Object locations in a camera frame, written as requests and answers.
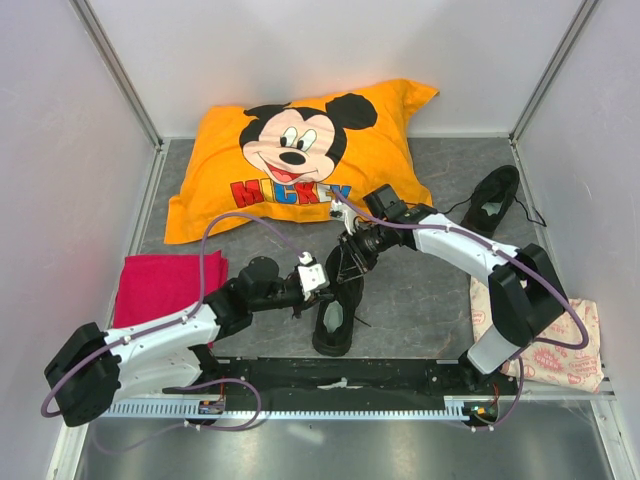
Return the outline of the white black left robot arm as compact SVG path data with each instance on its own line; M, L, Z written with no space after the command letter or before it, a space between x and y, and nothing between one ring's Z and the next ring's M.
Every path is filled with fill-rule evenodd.
M45 367L51 391L41 413L78 427L136 395L165 388L211 392L220 371L209 344L249 327L256 312L300 313L328 298L329 285L314 258L281 277L274 260L256 257L220 288L175 313L106 331L94 322L84 324Z

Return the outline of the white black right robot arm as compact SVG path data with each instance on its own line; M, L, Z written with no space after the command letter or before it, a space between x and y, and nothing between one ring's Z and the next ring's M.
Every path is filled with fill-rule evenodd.
M341 241L355 268L366 273L394 246L431 255L466 272L488 288L492 324L466 351L458 381L467 392L483 392L494 371L532 344L569 308L544 249L517 248L482 237L437 210L408 206L390 185L366 195L361 210L343 196L332 200L330 215L341 220Z

